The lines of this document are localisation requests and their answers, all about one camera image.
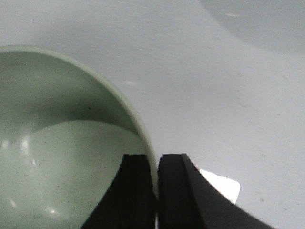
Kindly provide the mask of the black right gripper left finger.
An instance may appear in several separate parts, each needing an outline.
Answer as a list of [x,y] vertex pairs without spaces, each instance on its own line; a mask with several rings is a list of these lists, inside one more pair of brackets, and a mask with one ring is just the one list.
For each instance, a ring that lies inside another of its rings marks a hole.
[[123,155],[107,192],[83,229],[153,229],[156,197],[147,155]]

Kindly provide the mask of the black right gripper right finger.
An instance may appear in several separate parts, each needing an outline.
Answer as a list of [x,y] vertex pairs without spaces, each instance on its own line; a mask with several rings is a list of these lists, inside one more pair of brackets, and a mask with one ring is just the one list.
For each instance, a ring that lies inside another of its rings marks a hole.
[[200,173],[187,154],[164,154],[158,166],[160,229],[269,229]]

